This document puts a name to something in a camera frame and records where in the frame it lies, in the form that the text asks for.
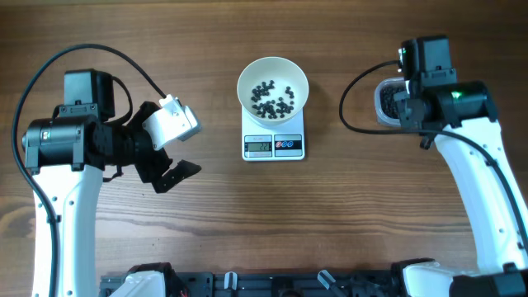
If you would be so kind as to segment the black beans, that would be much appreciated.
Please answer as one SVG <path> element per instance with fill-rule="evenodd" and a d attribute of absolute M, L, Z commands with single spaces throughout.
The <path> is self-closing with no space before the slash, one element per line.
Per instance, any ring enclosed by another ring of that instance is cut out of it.
<path fill-rule="evenodd" d="M 262 82 L 252 89 L 250 101 L 252 112 L 262 119 L 283 119 L 295 111 L 295 94 L 290 86 L 285 87 L 285 97 L 271 97 L 275 82 Z M 397 104 L 394 95 L 406 90 L 405 84 L 385 85 L 378 91 L 379 106 L 382 113 L 390 119 L 398 119 Z"/>

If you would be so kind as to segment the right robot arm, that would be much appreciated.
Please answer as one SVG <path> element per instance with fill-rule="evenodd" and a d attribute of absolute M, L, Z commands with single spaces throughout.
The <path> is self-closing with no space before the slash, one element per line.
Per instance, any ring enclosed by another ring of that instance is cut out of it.
<path fill-rule="evenodd" d="M 476 272 L 437 262 L 403 268 L 410 296 L 525 296 L 527 207 L 502 143 L 497 108 L 483 82 L 459 82 L 445 36 L 405 40 L 406 89 L 395 95 L 400 125 L 435 146 L 460 192 L 477 252 Z"/>

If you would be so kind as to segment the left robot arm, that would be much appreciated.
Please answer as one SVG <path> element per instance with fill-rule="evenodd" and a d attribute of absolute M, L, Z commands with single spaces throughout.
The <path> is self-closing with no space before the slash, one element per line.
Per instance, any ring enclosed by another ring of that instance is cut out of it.
<path fill-rule="evenodd" d="M 95 220 L 107 166 L 135 167 L 157 193 L 197 174 L 200 166 L 168 157 L 165 146 L 197 134 L 189 106 L 167 95 L 117 118 L 118 78 L 95 69 L 64 75 L 64 103 L 33 120 L 23 135 L 25 168 L 43 198 L 35 198 L 35 296 L 94 296 Z"/>

